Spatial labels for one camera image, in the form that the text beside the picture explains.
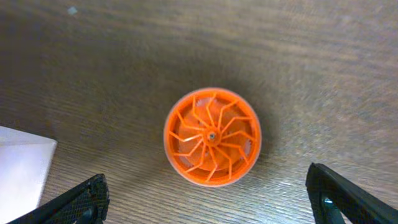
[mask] wood grain surface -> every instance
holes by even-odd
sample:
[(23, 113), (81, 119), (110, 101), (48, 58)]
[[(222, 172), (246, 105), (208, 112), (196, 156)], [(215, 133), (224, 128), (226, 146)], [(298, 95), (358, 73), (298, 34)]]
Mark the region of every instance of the wood grain surface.
[[(395, 0), (2, 0), (0, 51), (0, 125), (58, 140), (42, 203), (104, 173), (106, 223), (313, 223), (322, 162), (398, 208)], [(264, 139), (215, 189), (162, 142), (206, 86), (247, 99)]]

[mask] orange impeller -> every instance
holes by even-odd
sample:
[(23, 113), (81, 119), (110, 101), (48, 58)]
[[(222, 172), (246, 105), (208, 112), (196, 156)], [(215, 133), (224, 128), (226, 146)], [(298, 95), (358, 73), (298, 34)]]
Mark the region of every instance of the orange impeller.
[(261, 129), (250, 105), (221, 88), (191, 92), (172, 108), (164, 128), (166, 155), (194, 184), (220, 187), (239, 180), (261, 150)]

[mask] orange plastic part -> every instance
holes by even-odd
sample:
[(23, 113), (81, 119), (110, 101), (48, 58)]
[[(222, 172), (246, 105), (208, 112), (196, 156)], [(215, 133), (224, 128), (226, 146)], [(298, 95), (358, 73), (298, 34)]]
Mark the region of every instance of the orange plastic part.
[(239, 180), (256, 163), (261, 128), (239, 95), (205, 88), (174, 105), (164, 128), (164, 147), (181, 176), (194, 184), (221, 187)]

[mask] brown wooden surface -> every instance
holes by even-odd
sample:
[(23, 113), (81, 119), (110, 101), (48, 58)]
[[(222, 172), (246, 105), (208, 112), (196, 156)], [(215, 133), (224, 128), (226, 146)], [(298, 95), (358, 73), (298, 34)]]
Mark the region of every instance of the brown wooden surface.
[[(0, 125), (58, 140), (42, 203), (104, 173), (107, 223), (313, 223), (311, 162), (398, 208), (397, 21), (395, 0), (3, 0)], [(218, 189), (162, 142), (205, 86), (247, 99), (264, 138)]]

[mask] circular rim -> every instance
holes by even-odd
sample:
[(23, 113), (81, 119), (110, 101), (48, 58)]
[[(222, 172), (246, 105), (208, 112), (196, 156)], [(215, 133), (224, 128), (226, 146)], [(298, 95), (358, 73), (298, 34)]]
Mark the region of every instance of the circular rim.
[[(252, 117), (253, 119), (253, 121), (255, 122), (255, 130), (257, 131), (257, 133), (256, 133), (256, 142), (257, 142), (257, 145), (258, 145), (258, 147), (257, 147), (257, 152), (256, 152), (256, 154), (255, 155), (253, 155), (253, 159), (252, 159), (252, 161), (251, 161), (251, 163), (248, 165), (248, 166), (246, 166), (245, 168), (244, 168), (244, 172), (242, 172), (238, 177), (235, 177), (233, 180), (231, 180), (231, 181), (229, 181), (229, 182), (225, 182), (225, 183), (223, 183), (223, 184), (205, 184), (205, 183), (201, 183), (201, 182), (195, 182), (194, 180), (192, 180), (191, 178), (189, 178), (189, 176), (187, 175), (187, 174), (185, 174), (185, 173), (183, 173), (178, 167), (177, 167), (177, 162), (175, 161), (175, 159), (174, 159), (174, 156), (173, 155), (171, 155), (170, 153), (169, 153), (169, 145), (168, 145), (168, 138), (169, 138), (169, 129), (170, 129), (170, 125), (171, 125), (171, 116), (172, 115), (175, 115), (175, 110), (183, 103), (183, 102), (185, 102), (185, 101), (187, 101), (187, 100), (189, 100), (190, 98), (192, 98), (193, 96), (195, 96), (195, 95), (197, 95), (197, 94), (199, 94), (199, 93), (204, 93), (204, 92), (212, 92), (212, 93), (217, 93), (217, 92), (221, 92), (221, 93), (226, 93), (226, 94), (229, 94), (229, 95), (231, 95), (231, 96), (233, 96), (233, 97), (235, 97), (235, 98), (237, 98), (239, 101), (241, 101), (244, 105), (245, 105), (245, 107), (246, 107), (246, 109), (248, 109), (249, 110), (249, 112), (250, 112), (250, 117)], [(244, 98), (242, 98), (241, 96), (239, 96), (237, 93), (234, 93), (234, 92), (232, 92), (232, 91), (229, 91), (229, 90), (226, 90), (226, 89), (224, 89), (224, 88), (214, 88), (214, 87), (210, 87), (210, 88), (201, 88), (201, 89), (198, 89), (198, 90), (194, 90), (194, 91), (191, 91), (190, 93), (187, 93), (186, 95), (184, 95), (181, 99), (179, 99), (177, 102), (176, 102), (176, 104), (174, 104), (173, 105), (173, 107), (172, 107), (172, 109), (170, 110), (170, 112), (169, 112), (169, 114), (167, 115), (167, 119), (166, 119), (166, 122), (165, 122), (165, 126), (164, 126), (164, 149), (165, 149), (165, 153), (166, 153), (166, 156), (167, 156), (167, 159), (169, 160), (169, 162), (171, 163), (171, 165), (173, 166), (173, 168), (182, 176), (182, 177), (184, 177), (185, 179), (187, 179), (188, 181), (190, 181), (191, 183), (193, 183), (193, 184), (196, 184), (196, 185), (200, 185), (200, 186), (204, 186), (204, 187), (222, 187), (222, 186), (226, 186), (226, 185), (229, 185), (229, 184), (233, 184), (233, 183), (235, 183), (236, 181), (238, 181), (238, 180), (240, 180), (242, 177), (244, 177), (251, 169), (252, 169), (252, 167), (255, 165), (255, 163), (256, 163), (256, 161), (257, 161), (257, 159), (258, 159), (258, 157), (259, 157), (259, 155), (260, 155), (260, 152), (261, 152), (261, 143), (262, 143), (262, 133), (261, 133), (261, 126), (260, 126), (260, 122), (259, 122), (259, 119), (258, 119), (258, 117), (257, 117), (257, 114), (256, 114), (256, 112), (253, 110), (253, 108), (251, 107), (251, 105), (244, 99)]]

